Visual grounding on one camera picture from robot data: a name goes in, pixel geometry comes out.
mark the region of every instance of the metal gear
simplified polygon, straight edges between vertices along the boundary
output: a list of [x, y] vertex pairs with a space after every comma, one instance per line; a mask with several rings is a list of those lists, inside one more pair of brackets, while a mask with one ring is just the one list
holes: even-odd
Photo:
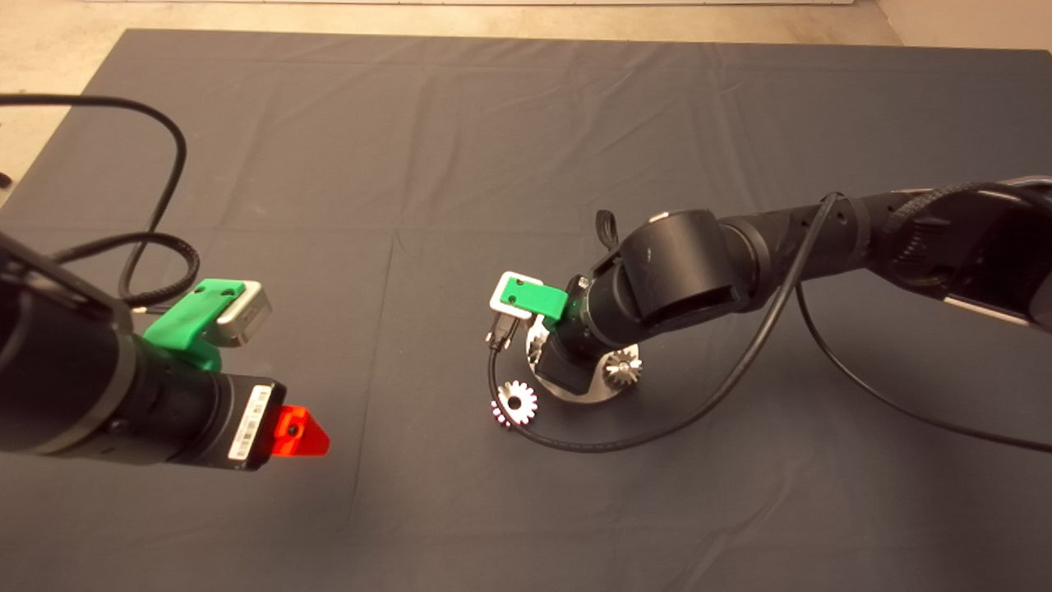
[[504, 416], [503, 410], [497, 406], [497, 402], [489, 402], [489, 407], [493, 410], [493, 419], [497, 420], [497, 423], [506, 428], [510, 428], [512, 422], [519, 426], [525, 426], [537, 415], [537, 395], [533, 394], [533, 389], [525, 383], [518, 381], [505, 383], [498, 389], [497, 396], [501, 400], [504, 409], [507, 410], [508, 416]]
[[607, 356], [603, 363], [603, 380], [607, 385], [628, 387], [640, 382], [643, 361], [628, 350], [619, 350]]

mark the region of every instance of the cable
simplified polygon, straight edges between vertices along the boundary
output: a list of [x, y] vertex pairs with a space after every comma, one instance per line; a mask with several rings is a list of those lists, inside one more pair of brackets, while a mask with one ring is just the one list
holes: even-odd
[[985, 432], [983, 430], [976, 430], [974, 428], [958, 426], [956, 424], [950, 424], [949, 422], [943, 422], [942, 420], [936, 420], [933, 417], [922, 415], [919, 412], [903, 407], [902, 405], [891, 401], [890, 399], [882, 394], [879, 391], [877, 391], [874, 387], [870, 386], [869, 383], [866, 383], [866, 381], [864, 381], [861, 376], [855, 374], [850, 368], [847, 367], [847, 365], [844, 364], [844, 362], [841, 361], [841, 359], [836, 356], [835, 353], [833, 353], [832, 349], [829, 347], [829, 344], [827, 344], [826, 341], [822, 338], [822, 334], [818, 333], [818, 328], [815, 327], [814, 320], [811, 319], [811, 312], [807, 308], [807, 300], [804, 298], [804, 290], [802, 289], [801, 285], [796, 286], [796, 305], [800, 307], [800, 314], [804, 318], [804, 324], [807, 325], [807, 330], [811, 333], [811, 338], [814, 339], [814, 343], [818, 346], [818, 349], [822, 350], [822, 353], [826, 354], [826, 358], [829, 359], [829, 362], [833, 363], [833, 366], [835, 366], [841, 372], [843, 372], [845, 376], [850, 379], [851, 382], [857, 385], [862, 390], [866, 391], [870, 395], [873, 395], [873, 397], [875, 397], [876, 401], [918, 422], [923, 422], [929, 426], [934, 426], [935, 428], [940, 428], [943, 430], [947, 430], [955, 434], [960, 434], [963, 436], [970, 436], [973, 438], [978, 438], [980, 441], [987, 441], [1015, 448], [1023, 448], [1026, 450], [1035, 450], [1038, 452], [1052, 452], [1052, 444], [1025, 441], [1021, 438], [1014, 438], [1012, 436], [1005, 436], [1003, 434], [994, 434], [991, 432]]
[[[782, 317], [782, 312], [785, 310], [786, 304], [789, 302], [789, 295], [793, 288], [800, 282], [800, 275], [804, 271], [804, 264], [807, 262], [808, 257], [811, 254], [811, 249], [814, 247], [814, 242], [818, 238], [818, 231], [822, 229], [823, 224], [825, 224], [826, 219], [829, 217], [829, 212], [833, 208], [833, 204], [836, 200], [844, 197], [839, 192], [831, 192], [822, 199], [822, 206], [815, 212], [814, 218], [811, 220], [810, 227], [807, 233], [804, 234], [804, 240], [801, 242], [800, 248], [796, 250], [795, 256], [793, 256], [792, 263], [789, 265], [789, 270], [786, 272], [786, 277], [782, 280], [782, 284], [778, 286], [777, 290], [774, 292], [774, 298], [772, 299], [771, 306], [767, 309], [767, 313], [764, 315], [764, 320], [760, 324], [760, 328], [756, 329], [756, 334], [749, 342], [749, 345], [745, 348], [742, 356], [739, 359], [734, 367], [727, 373], [724, 377], [723, 383], [720, 387], [701, 405], [695, 409], [690, 415], [681, 420], [680, 422], [662, 428], [660, 430], [654, 430], [650, 433], [641, 434], [631, 438], [611, 441], [606, 443], [571, 443], [566, 441], [559, 441], [554, 438], [549, 438], [543, 436], [535, 432], [526, 429], [515, 423], [511, 423], [511, 429], [518, 432], [520, 435], [524, 436], [526, 440], [539, 444], [544, 447], [552, 448], [555, 450], [561, 450], [564, 452], [576, 452], [576, 453], [605, 453], [605, 452], [616, 452], [619, 450], [626, 450], [629, 448], [635, 448], [643, 446], [645, 444], [651, 443], [653, 441], [663, 438], [680, 430], [694, 424], [702, 417], [708, 415], [710, 411], [715, 409], [721, 402], [723, 402], [728, 394], [737, 386], [737, 383], [745, 375], [745, 372], [749, 370], [752, 363], [756, 360], [756, 356], [763, 350], [767, 343], [767, 339], [770, 336], [771, 331], [774, 329], [775, 324], [777, 324], [778, 319]], [[500, 349], [490, 348], [489, 351], [489, 368], [488, 368], [488, 379], [489, 379], [489, 393], [493, 402], [497, 404], [497, 408], [500, 409], [505, 417], [510, 417], [511, 414], [504, 407], [498, 395], [497, 387], [497, 355], [500, 353]]]
[[144, 245], [147, 243], [159, 244], [175, 250], [183, 257], [183, 260], [186, 261], [186, 273], [184, 273], [179, 281], [149, 291], [128, 293], [124, 298], [124, 302], [129, 307], [151, 307], [169, 299], [174, 299], [176, 295], [187, 290], [190, 285], [194, 284], [194, 279], [197, 277], [198, 269], [201, 267], [201, 257], [198, 256], [197, 250], [195, 250], [188, 242], [177, 236], [150, 231], [118, 233], [93, 240], [90, 242], [85, 242], [83, 244], [78, 244], [76, 246], [70, 246], [68, 248], [63, 248], [62, 250], [52, 254], [52, 259], [54, 259], [56, 263], [68, 263], [69, 261], [94, 257], [95, 254], [112, 250], [125, 244]]
[[[1052, 217], [1052, 202], [1050, 202], [1043, 195], [1030, 189], [1024, 189], [1023, 187], [1006, 185], [1003, 183], [966, 183], [962, 185], [955, 185], [952, 187], [946, 187], [943, 189], [935, 189], [928, 193], [917, 196], [913, 200], [910, 200], [909, 202], [904, 204], [903, 207], [909, 206], [911, 212], [916, 212], [937, 199], [943, 199], [950, 196], [959, 195], [962, 192], [971, 192], [971, 191], [1002, 192], [1010, 197], [1019, 199], [1020, 201], [1024, 201], [1029, 205], [1033, 206], [1034, 208], [1040, 210], [1046, 216]], [[899, 219], [902, 221], [897, 222], [897, 224], [904, 223], [906, 220], [909, 219], [909, 217], [904, 215]], [[822, 353], [825, 354], [826, 358], [829, 359], [829, 362], [831, 362], [833, 366], [835, 366], [841, 372], [843, 372], [845, 376], [850, 379], [852, 383], [858, 386], [858, 388], [861, 388], [862, 390], [866, 391], [874, 399], [876, 399], [876, 401], [883, 403], [884, 405], [890, 407], [891, 409], [894, 409], [899, 413], [912, 417], [913, 420], [916, 420], [929, 426], [933, 426], [935, 428], [953, 432], [955, 434], [960, 434], [963, 436], [978, 438], [980, 441], [1000, 444], [1014, 448], [1021, 448], [1025, 450], [1052, 453], [1052, 444], [1045, 444], [1034, 441], [1027, 441], [1023, 438], [1015, 438], [1012, 436], [1006, 436], [1004, 434], [995, 434], [992, 432], [986, 432], [984, 430], [977, 430], [975, 428], [969, 428], [967, 426], [958, 426], [956, 424], [951, 424], [949, 422], [944, 422], [942, 420], [937, 420], [934, 417], [928, 417], [926, 415], [920, 414], [919, 412], [913, 411], [895, 403], [894, 401], [890, 400], [889, 397], [881, 393], [876, 388], [871, 386], [861, 376], [855, 374], [854, 371], [848, 368], [847, 365], [844, 364], [844, 362], [836, 356], [832, 348], [829, 347], [829, 344], [827, 344], [825, 339], [823, 339], [822, 333], [818, 331], [818, 328], [814, 325], [814, 320], [811, 318], [811, 311], [807, 307], [807, 299], [804, 295], [803, 285], [796, 286], [796, 305], [800, 308], [801, 317], [804, 318], [804, 325], [807, 326], [808, 332], [811, 334], [811, 338], [814, 340], [814, 343], [818, 346], [818, 349], [822, 350]]]
[[[183, 168], [186, 166], [186, 137], [183, 135], [182, 129], [179, 128], [179, 125], [177, 125], [176, 122], [173, 121], [167, 115], [164, 115], [160, 110], [145, 103], [120, 97], [90, 95], [0, 94], [0, 106], [42, 105], [94, 106], [134, 110], [159, 122], [165, 129], [168, 130], [168, 132], [171, 134], [171, 137], [176, 142], [176, 155], [171, 163], [171, 170], [168, 172], [168, 179], [164, 184], [164, 188], [161, 190], [161, 196], [158, 198], [157, 204], [154, 206], [154, 211], [150, 213], [149, 221], [146, 224], [147, 232], [157, 230], [157, 226], [161, 223], [161, 218], [164, 217], [164, 212], [168, 208], [168, 203], [171, 201], [171, 196], [176, 192], [176, 186], [179, 184], [180, 177], [182, 177]], [[139, 259], [142, 257], [142, 251], [146, 247], [147, 242], [148, 241], [140, 241], [136, 243], [132, 252], [128, 254], [127, 260], [124, 262], [124, 268], [121, 269], [121, 274], [118, 279], [117, 291], [120, 294], [120, 298], [125, 302], [128, 302], [129, 299], [137, 298], [137, 295], [141, 298], [144, 293], [153, 293], [160, 291], [161, 289], [170, 288], [170, 286], [167, 286], [165, 288], [144, 293], [132, 293], [132, 275], [135, 272], [136, 265], [139, 264]]]

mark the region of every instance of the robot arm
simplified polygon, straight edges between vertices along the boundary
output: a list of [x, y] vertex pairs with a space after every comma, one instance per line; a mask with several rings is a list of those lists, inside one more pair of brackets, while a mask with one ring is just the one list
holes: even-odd
[[[905, 289], [1021, 326], [1052, 329], [1052, 178], [842, 199], [802, 279], [868, 268]], [[534, 371], [588, 391], [607, 353], [763, 307], [817, 205], [716, 219], [663, 212], [567, 288]]]
[[218, 371], [215, 347], [268, 310], [255, 282], [204, 280], [139, 336], [125, 303], [0, 232], [0, 451], [242, 471], [324, 454], [283, 385]]

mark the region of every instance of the barcode label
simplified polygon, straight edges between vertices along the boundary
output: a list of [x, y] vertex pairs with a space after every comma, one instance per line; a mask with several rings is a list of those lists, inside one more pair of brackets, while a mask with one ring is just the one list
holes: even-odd
[[230, 445], [230, 454], [227, 455], [231, 461], [248, 458], [248, 451], [256, 442], [256, 432], [259, 431], [260, 421], [263, 420], [268, 401], [270, 401], [270, 387], [266, 385], [257, 385], [252, 389], [252, 394], [248, 395], [248, 405], [245, 406], [245, 413], [241, 416], [238, 432], [234, 435], [234, 444]]

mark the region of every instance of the red plastic piece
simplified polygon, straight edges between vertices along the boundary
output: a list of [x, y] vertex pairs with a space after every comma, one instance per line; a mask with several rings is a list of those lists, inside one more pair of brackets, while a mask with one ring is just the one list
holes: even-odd
[[329, 437], [305, 407], [285, 405], [274, 431], [275, 456], [325, 456]]

